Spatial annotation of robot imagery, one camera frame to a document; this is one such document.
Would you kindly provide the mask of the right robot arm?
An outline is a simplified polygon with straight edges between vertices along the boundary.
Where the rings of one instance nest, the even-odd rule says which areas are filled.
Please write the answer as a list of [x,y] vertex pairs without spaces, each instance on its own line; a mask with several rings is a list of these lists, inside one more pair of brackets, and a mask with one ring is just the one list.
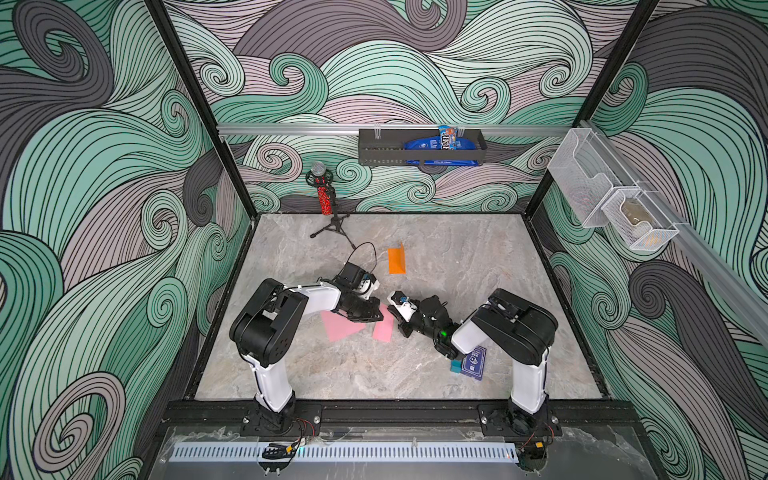
[[546,309],[505,289],[497,288],[461,323],[453,321],[438,296],[416,300],[401,291],[388,297],[387,310],[400,333],[432,340],[435,350],[449,360],[463,359],[486,341],[512,361],[511,411],[538,414],[548,398],[547,362],[559,327]]

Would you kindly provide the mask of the pink paper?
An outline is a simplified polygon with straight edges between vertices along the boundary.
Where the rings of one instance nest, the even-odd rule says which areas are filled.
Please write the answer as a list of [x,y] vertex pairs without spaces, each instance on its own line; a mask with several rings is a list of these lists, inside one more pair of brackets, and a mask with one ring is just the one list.
[[352,322],[341,315],[329,311],[321,313],[321,320],[330,342],[342,340],[365,328],[363,323]]
[[372,338],[378,342],[389,343],[392,339],[395,318],[384,305],[381,305],[379,309],[383,318],[375,323]]

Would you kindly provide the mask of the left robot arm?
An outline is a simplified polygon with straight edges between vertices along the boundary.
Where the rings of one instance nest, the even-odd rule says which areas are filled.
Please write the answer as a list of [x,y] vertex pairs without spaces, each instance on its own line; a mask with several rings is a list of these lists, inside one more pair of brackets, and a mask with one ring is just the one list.
[[293,410],[295,391],[284,358],[303,318],[329,312],[355,324],[380,322],[380,300],[374,296],[379,285],[374,273],[351,262],[334,277],[307,285],[261,282],[233,321],[229,338],[253,373],[262,416],[278,424]]

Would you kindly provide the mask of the orange square paper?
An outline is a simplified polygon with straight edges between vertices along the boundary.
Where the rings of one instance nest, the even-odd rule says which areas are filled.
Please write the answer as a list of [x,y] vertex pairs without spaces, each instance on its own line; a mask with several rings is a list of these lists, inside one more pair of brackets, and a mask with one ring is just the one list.
[[387,256],[388,271],[391,275],[406,273],[405,248],[403,244],[400,244],[398,247],[389,248]]

